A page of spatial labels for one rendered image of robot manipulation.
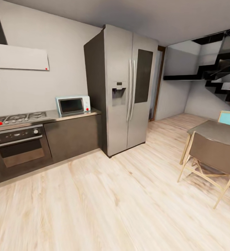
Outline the microwave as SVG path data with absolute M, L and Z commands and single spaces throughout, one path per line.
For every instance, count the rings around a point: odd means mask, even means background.
M 91 110 L 89 96 L 87 95 L 78 94 L 55 96 L 55 101 L 60 115 L 80 113 Z

